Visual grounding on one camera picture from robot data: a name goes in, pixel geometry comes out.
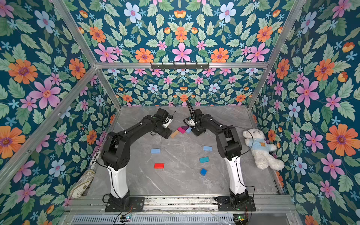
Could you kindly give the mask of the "magenta rectangular block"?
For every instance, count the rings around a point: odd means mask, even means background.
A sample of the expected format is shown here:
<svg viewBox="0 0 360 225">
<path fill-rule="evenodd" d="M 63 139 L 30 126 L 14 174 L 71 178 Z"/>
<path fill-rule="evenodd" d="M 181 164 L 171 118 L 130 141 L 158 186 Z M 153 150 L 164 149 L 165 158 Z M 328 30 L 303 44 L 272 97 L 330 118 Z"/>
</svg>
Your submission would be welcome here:
<svg viewBox="0 0 360 225">
<path fill-rule="evenodd" d="M 182 127 L 178 127 L 177 130 L 182 134 L 186 133 L 186 130 L 183 129 Z"/>
</svg>

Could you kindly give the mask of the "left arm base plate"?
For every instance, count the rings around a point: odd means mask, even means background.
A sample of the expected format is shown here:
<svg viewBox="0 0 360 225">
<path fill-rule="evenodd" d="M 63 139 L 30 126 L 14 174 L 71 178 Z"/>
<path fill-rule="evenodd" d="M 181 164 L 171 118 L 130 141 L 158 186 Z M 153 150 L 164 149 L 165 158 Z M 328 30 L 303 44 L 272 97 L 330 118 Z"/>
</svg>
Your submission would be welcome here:
<svg viewBox="0 0 360 225">
<path fill-rule="evenodd" d="M 105 212 L 142 212 L 144 197 L 125 197 L 118 199 L 111 196 L 106 204 Z"/>
</svg>

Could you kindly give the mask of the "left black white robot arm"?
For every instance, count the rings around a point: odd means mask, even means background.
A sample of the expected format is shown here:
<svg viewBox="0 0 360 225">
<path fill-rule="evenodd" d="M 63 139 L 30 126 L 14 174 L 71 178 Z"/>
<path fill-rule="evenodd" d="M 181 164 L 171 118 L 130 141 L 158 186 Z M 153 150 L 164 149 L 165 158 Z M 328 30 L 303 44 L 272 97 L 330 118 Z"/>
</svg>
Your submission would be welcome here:
<svg viewBox="0 0 360 225">
<path fill-rule="evenodd" d="M 168 127 L 173 120 L 165 109 L 158 109 L 154 115 L 146 115 L 137 124 L 120 132 L 110 132 L 103 142 L 100 154 L 104 167 L 108 170 L 111 184 L 109 200 L 116 207 L 125 209 L 130 204 L 126 167 L 130 162 L 130 147 L 142 136 L 151 133 L 168 139 L 172 134 Z"/>
</svg>

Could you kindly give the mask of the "natural wood block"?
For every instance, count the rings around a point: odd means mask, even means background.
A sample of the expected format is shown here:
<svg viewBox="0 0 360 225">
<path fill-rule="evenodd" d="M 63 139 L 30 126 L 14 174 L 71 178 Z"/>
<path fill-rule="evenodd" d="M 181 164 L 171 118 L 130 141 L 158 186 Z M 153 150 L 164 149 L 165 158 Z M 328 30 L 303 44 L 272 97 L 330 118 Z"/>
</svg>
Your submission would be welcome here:
<svg viewBox="0 0 360 225">
<path fill-rule="evenodd" d="M 171 138 L 175 138 L 178 134 L 179 134 L 179 131 L 178 131 L 178 130 L 175 130 L 175 131 L 170 135 L 170 137 L 171 137 Z"/>
</svg>

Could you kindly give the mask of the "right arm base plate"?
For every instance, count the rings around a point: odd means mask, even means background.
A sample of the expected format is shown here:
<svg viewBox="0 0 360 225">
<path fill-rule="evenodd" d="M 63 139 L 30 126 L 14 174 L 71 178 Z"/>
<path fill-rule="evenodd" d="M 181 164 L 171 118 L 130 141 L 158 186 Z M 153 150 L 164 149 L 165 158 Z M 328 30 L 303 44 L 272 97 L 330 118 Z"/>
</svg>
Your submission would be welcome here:
<svg viewBox="0 0 360 225">
<path fill-rule="evenodd" d="M 238 206 L 231 205 L 229 196 L 218 196 L 215 197 L 214 200 L 217 202 L 217 207 L 220 212 L 255 212 L 257 210 L 254 199 L 251 196 Z"/>
</svg>

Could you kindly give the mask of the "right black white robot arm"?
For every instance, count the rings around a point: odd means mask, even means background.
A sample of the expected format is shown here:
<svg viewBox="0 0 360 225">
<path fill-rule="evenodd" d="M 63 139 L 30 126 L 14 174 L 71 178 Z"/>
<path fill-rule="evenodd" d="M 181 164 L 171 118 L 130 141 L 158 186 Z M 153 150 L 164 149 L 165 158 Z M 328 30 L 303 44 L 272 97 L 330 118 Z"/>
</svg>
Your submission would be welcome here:
<svg viewBox="0 0 360 225">
<path fill-rule="evenodd" d="M 215 135 L 217 150 L 224 159 L 230 179 L 229 203 L 235 210 L 240 210 L 249 200 L 247 186 L 245 186 L 241 171 L 242 144 L 233 125 L 223 125 L 216 121 L 210 114 L 204 114 L 200 109 L 189 107 L 190 117 L 183 122 L 192 128 L 195 136 L 200 136 L 207 131 Z"/>
</svg>

